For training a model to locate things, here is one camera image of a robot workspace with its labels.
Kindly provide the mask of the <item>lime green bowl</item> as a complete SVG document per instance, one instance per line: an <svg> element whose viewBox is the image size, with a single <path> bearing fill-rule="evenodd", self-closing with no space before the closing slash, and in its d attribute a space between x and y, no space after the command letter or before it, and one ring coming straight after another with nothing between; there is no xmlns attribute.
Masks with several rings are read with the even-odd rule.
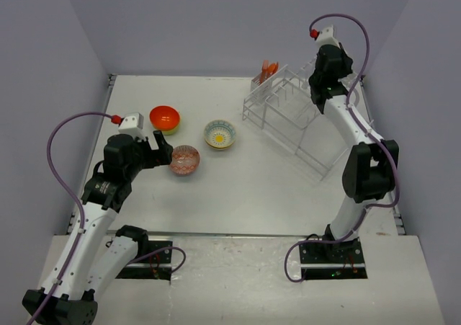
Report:
<svg viewBox="0 0 461 325"><path fill-rule="evenodd" d="M163 133L163 135L173 135L175 134L180 128L180 124L178 123L175 127L171 129L160 129L159 127L155 127L155 130L159 130Z"/></svg>

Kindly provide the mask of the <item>red patterned glass bowl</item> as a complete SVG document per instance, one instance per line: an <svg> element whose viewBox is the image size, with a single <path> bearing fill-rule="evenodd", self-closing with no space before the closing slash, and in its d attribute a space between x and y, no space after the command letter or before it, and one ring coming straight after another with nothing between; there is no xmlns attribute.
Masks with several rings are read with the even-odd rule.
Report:
<svg viewBox="0 0 461 325"><path fill-rule="evenodd" d="M173 149L170 171L177 176L193 174L200 165L199 151L190 145L180 145Z"/></svg>

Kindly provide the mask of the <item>orange bowl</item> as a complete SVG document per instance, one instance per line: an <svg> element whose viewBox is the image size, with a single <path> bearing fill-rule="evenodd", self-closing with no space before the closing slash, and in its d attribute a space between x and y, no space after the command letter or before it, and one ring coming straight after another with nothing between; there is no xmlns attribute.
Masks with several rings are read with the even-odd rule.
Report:
<svg viewBox="0 0 461 325"><path fill-rule="evenodd" d="M154 107L149 113L152 126L157 130L173 130L180 124L180 114L173 107L160 105Z"/></svg>

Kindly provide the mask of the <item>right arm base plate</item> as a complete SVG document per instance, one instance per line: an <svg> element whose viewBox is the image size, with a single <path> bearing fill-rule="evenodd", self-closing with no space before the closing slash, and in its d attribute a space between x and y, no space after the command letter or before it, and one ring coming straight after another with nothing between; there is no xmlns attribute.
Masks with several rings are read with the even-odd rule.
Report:
<svg viewBox="0 0 461 325"><path fill-rule="evenodd" d="M367 279L359 239L340 244L303 244L299 248L302 280Z"/></svg>

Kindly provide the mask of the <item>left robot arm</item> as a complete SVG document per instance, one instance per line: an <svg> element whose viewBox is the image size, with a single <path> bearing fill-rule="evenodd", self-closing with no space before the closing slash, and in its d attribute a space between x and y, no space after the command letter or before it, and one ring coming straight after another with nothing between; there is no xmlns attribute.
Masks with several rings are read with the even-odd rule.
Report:
<svg viewBox="0 0 461 325"><path fill-rule="evenodd" d="M142 262L150 252L145 230L123 226L112 247L97 259L107 229L132 192L132 183L144 169L167 166L173 148L163 133L154 131L157 149L148 139L113 135L104 147L104 158L94 167L79 200L80 213L58 263L37 290L22 300L39 324L91 324L100 298L109 284L131 261Z"/></svg>

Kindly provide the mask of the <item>blue yellow sun bowl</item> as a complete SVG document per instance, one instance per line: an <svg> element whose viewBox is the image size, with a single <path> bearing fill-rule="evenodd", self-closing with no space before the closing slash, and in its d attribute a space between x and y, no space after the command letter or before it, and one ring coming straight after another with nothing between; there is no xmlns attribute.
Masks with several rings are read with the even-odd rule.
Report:
<svg viewBox="0 0 461 325"><path fill-rule="evenodd" d="M226 120L213 120L205 126L204 139L222 146L231 141L236 141L236 129Z"/></svg>

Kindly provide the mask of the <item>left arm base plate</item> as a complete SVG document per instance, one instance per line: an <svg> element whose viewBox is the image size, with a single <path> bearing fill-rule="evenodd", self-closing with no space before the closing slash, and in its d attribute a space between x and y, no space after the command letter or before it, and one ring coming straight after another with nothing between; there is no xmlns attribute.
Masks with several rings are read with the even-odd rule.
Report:
<svg viewBox="0 0 461 325"><path fill-rule="evenodd" d="M122 280L171 280L172 250L166 249L141 262L128 265L116 276Z"/></svg>

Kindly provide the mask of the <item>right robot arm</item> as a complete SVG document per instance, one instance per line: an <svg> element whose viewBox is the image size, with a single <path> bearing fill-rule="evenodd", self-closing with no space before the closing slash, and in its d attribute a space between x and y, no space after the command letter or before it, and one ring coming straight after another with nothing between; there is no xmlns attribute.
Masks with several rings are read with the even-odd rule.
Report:
<svg viewBox="0 0 461 325"><path fill-rule="evenodd" d="M341 82L351 73L352 59L342 45L329 44L318 49L308 79L313 104L349 148L341 177L345 198L321 239L321 253L329 262L346 255L345 242L357 239L359 227L372 207L390 207L379 201L397 186L399 146L377 134L351 103L351 94Z"/></svg>

